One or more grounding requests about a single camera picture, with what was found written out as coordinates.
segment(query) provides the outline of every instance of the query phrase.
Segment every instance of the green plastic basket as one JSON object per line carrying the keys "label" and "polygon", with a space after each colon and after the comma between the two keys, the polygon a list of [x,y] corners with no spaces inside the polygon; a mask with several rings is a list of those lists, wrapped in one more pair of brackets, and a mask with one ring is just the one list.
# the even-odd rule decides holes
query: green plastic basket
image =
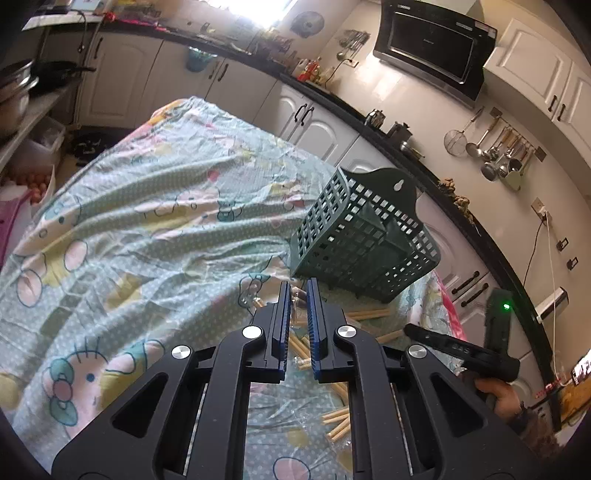
{"label": "green plastic basket", "polygon": [[389,302],[440,261],[417,219],[417,189],[396,168],[341,168],[291,237],[291,271]]}

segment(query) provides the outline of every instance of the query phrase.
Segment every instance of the silver screw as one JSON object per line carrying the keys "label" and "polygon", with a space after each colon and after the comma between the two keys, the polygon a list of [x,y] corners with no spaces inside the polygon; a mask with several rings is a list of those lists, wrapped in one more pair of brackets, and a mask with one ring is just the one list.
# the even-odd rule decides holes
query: silver screw
{"label": "silver screw", "polygon": [[427,349],[423,345],[411,345],[408,347],[408,354],[414,358],[425,358]]}
{"label": "silver screw", "polygon": [[187,358],[191,355],[191,349],[187,345],[179,345],[173,348],[173,357],[178,360]]}
{"label": "silver screw", "polygon": [[242,334],[244,337],[250,339],[259,338],[262,335],[262,329],[256,325],[249,325],[248,327],[244,328]]}
{"label": "silver screw", "polygon": [[338,328],[336,333],[338,333],[343,338],[351,338],[357,334],[357,330],[355,330],[355,327],[352,327],[351,325],[343,325],[342,327]]}

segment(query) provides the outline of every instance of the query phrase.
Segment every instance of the pink fabric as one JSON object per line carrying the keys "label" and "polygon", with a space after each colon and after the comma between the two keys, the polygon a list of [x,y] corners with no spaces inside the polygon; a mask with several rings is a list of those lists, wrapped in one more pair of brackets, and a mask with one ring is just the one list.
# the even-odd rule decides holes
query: pink fabric
{"label": "pink fabric", "polygon": [[441,297],[443,299],[443,306],[447,310],[447,315],[449,317],[449,326],[452,329],[453,336],[467,342],[468,340],[466,339],[466,334],[464,333],[464,329],[462,328],[460,319],[457,317],[456,308],[453,306],[452,299],[447,294],[445,285],[443,285],[439,276],[437,276],[437,283],[439,283]]}

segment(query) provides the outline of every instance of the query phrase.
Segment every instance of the cabinet handle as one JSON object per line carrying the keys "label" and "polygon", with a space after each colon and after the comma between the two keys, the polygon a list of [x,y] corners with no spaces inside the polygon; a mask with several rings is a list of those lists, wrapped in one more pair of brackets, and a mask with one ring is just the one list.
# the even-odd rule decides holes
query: cabinet handle
{"label": "cabinet handle", "polygon": [[304,126],[304,120],[306,120],[306,117],[308,116],[308,113],[313,112],[314,111],[314,107],[311,106],[310,108],[308,108],[308,110],[306,110],[306,112],[304,113],[304,116],[301,118],[301,126]]}
{"label": "cabinet handle", "polygon": [[104,37],[99,38],[99,42],[96,44],[95,48],[95,60],[99,57],[99,48],[100,44],[103,43]]}
{"label": "cabinet handle", "polygon": [[295,115],[294,115],[294,121],[295,121],[296,123],[299,121],[299,120],[297,119],[297,116],[300,114],[301,110],[302,110],[303,108],[306,108],[306,107],[308,107],[308,104],[307,104],[307,103],[304,103],[304,104],[303,104],[301,107],[299,107],[299,108],[297,109],[297,112],[296,112],[296,113],[295,113]]}
{"label": "cabinet handle", "polygon": [[225,64],[222,70],[222,74],[220,75],[220,78],[217,79],[218,82],[221,82],[222,79],[224,78],[224,75],[226,74],[226,72],[228,71],[228,65],[229,64]]}
{"label": "cabinet handle", "polygon": [[560,119],[562,118],[562,114],[564,113],[564,109],[566,108],[565,104],[562,104],[562,108],[560,109],[560,113],[558,114],[558,118],[556,120],[558,120],[560,122]]}
{"label": "cabinet handle", "polygon": [[552,98],[552,102],[550,103],[550,106],[548,107],[549,112],[552,111],[552,107],[554,106],[554,103],[556,100],[558,100],[558,97],[556,95],[554,95],[554,98]]}
{"label": "cabinet handle", "polygon": [[462,306],[462,308],[464,308],[469,303],[472,303],[474,300],[476,300],[487,288],[488,288],[488,283],[485,283],[482,286],[482,288],[480,290],[478,290],[472,297],[470,297],[469,299],[467,299],[467,300],[463,301],[462,303],[460,303],[460,305]]}
{"label": "cabinet handle", "polygon": [[209,80],[211,80],[213,78],[213,75],[216,73],[217,71],[217,66],[219,65],[219,62],[217,61],[215,64],[213,64],[213,70],[212,72],[209,74],[209,77],[207,77]]}
{"label": "cabinet handle", "polygon": [[459,287],[456,287],[452,290],[452,295],[455,295],[456,293],[458,293],[461,289],[463,289],[464,287],[467,287],[467,285],[472,281],[475,280],[476,278],[478,278],[478,276],[480,275],[480,272],[478,270],[476,270],[472,276],[470,278],[468,278],[468,280],[466,280],[462,285],[460,285]]}

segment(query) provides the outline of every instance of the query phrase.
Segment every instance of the window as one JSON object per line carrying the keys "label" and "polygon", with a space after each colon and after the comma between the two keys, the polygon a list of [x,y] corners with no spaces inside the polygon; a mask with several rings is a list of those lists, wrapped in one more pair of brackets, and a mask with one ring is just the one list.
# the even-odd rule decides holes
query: window
{"label": "window", "polygon": [[227,8],[262,27],[283,20],[297,0],[205,0],[212,7]]}

